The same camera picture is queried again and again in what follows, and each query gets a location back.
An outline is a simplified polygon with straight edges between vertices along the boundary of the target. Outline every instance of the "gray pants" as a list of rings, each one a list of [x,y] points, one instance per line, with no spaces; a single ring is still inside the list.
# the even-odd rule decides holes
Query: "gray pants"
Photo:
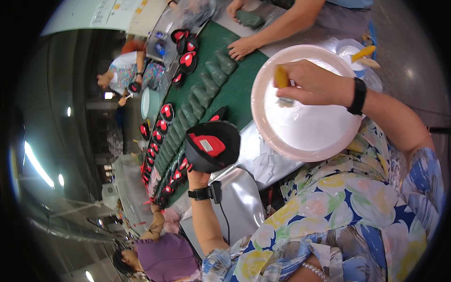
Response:
[[[370,19],[370,9],[348,9],[326,2],[314,25],[325,29],[337,39],[361,39],[368,29]]]

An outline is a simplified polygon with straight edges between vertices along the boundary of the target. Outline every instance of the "pearl bracelet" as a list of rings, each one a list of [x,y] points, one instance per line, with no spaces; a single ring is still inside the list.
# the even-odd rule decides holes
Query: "pearl bracelet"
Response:
[[[328,282],[329,281],[329,279],[327,278],[327,276],[324,274],[324,272],[322,270],[320,270],[320,269],[318,269],[318,268],[316,268],[313,265],[308,264],[308,263],[302,263],[302,266],[304,266],[304,267],[310,269],[311,271],[315,272],[315,274],[318,275],[323,282]]]

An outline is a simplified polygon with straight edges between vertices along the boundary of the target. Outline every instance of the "white tag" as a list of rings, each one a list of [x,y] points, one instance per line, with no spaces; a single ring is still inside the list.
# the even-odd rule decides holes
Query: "white tag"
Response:
[[[200,140],[200,144],[202,145],[205,152],[213,151],[213,148],[210,146],[210,143],[207,140]]]

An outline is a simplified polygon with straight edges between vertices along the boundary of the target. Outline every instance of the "wrist strap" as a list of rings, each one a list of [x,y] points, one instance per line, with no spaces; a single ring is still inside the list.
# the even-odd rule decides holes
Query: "wrist strap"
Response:
[[[210,187],[196,189],[194,191],[188,191],[188,197],[195,198],[196,201],[206,200],[212,197]]]
[[[348,108],[348,112],[353,115],[362,115],[362,108],[364,107],[366,97],[366,85],[365,82],[359,78],[354,78],[354,100],[351,106]]]

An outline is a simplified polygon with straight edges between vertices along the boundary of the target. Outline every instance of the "purple shirt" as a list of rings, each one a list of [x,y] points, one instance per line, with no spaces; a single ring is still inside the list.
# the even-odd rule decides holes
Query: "purple shirt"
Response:
[[[155,282],[172,282],[198,269],[188,241],[176,234],[166,233],[157,242],[136,240],[136,251],[147,277]]]

